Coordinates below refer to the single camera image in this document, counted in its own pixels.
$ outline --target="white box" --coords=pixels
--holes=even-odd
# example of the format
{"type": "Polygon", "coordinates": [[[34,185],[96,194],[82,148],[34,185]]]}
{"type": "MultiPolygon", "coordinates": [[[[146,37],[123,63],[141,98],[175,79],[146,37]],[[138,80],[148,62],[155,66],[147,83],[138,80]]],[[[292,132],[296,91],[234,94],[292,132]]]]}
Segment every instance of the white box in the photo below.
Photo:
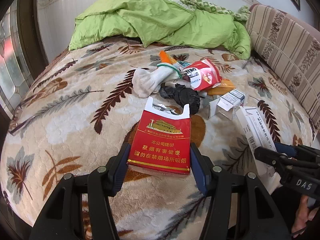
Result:
{"type": "Polygon", "coordinates": [[[217,98],[211,102],[209,102],[209,119],[213,117],[218,112],[217,104],[220,101],[220,98],[217,98]]]}
{"type": "Polygon", "coordinates": [[[232,120],[234,113],[237,111],[237,107],[243,104],[244,93],[237,89],[233,89],[220,97],[220,100],[217,103],[218,112],[226,116],[229,120],[232,120]]]}
{"type": "MultiPolygon", "coordinates": [[[[244,130],[252,155],[254,153],[254,150],[259,146],[275,152],[277,151],[269,130],[262,120],[257,108],[250,106],[241,106],[240,109],[236,111],[236,115],[244,130]]],[[[273,176],[275,170],[272,166],[258,161],[255,158],[254,161],[257,166],[259,176],[262,176],[266,173],[268,173],[270,177],[273,176]]]]}

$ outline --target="metal screw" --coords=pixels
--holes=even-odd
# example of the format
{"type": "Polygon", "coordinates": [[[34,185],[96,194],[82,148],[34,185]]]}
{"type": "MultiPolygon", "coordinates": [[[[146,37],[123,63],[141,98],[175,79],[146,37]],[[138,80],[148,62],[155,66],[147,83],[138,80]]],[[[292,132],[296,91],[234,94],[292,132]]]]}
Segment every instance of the metal screw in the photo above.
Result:
{"type": "Polygon", "coordinates": [[[248,177],[249,177],[250,179],[255,179],[257,176],[256,176],[256,174],[254,174],[253,172],[249,172],[249,173],[248,173],[248,177]]]}
{"type": "Polygon", "coordinates": [[[107,168],[105,167],[105,166],[100,166],[99,168],[98,168],[98,172],[99,173],[103,173],[103,172],[105,172],[107,170],[107,168]]]}
{"type": "Polygon", "coordinates": [[[70,179],[71,177],[72,177],[71,173],[66,173],[66,174],[63,175],[64,179],[70,179]]]}
{"type": "Polygon", "coordinates": [[[212,169],[215,172],[221,172],[222,171],[222,168],[220,166],[214,166],[212,169]]]}

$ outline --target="human hand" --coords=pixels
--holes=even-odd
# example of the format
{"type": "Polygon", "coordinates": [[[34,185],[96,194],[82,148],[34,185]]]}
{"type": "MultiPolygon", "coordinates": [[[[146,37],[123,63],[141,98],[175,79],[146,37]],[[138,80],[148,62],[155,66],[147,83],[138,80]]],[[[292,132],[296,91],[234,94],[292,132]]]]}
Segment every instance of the human hand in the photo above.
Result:
{"type": "MultiPolygon", "coordinates": [[[[292,226],[291,232],[295,233],[299,230],[304,229],[307,226],[307,222],[313,220],[315,217],[318,207],[311,210],[308,208],[308,196],[302,195],[300,199],[300,205],[296,212],[296,220],[294,221],[294,224],[292,226]]],[[[293,236],[293,238],[296,238],[298,235],[303,234],[304,231],[297,233],[293,236]]]]}

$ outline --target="floral blanket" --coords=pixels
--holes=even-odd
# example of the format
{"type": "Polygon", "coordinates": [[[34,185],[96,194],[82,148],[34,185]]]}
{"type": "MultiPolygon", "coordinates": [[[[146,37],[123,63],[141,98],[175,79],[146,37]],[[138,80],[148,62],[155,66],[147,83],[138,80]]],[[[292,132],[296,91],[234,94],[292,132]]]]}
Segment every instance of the floral blanket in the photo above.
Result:
{"type": "MultiPolygon", "coordinates": [[[[132,142],[147,100],[133,91],[132,77],[137,68],[155,70],[160,50],[188,62],[209,59],[246,94],[246,105],[259,109],[274,141],[311,145],[316,131],[307,113],[255,57],[245,61],[226,51],[159,43],[145,49],[135,40],[107,38],[64,53],[15,111],[1,155],[1,190],[25,222],[35,223],[65,173],[90,173],[117,155],[123,142],[132,142]]],[[[152,96],[182,110],[172,99],[152,96]]],[[[191,116],[191,141],[200,152],[230,172],[256,172],[239,121],[207,117],[204,106],[191,116]]],[[[134,171],[109,200],[122,239],[198,239],[210,202],[197,190],[193,174],[177,180],[134,171]]],[[[83,211],[90,239],[86,201],[83,211]]]]}

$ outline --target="barcode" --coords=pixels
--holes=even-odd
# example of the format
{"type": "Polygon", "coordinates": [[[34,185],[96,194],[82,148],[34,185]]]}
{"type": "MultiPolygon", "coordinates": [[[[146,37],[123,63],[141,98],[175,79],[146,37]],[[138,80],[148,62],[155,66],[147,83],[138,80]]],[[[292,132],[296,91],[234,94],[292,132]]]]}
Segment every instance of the barcode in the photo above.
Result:
{"type": "Polygon", "coordinates": [[[251,145],[251,147],[252,147],[252,150],[254,150],[254,149],[257,147],[257,145],[256,145],[256,142],[254,141],[253,136],[251,136],[251,137],[248,139],[248,141],[249,141],[249,143],[250,143],[250,145],[251,145]]]}

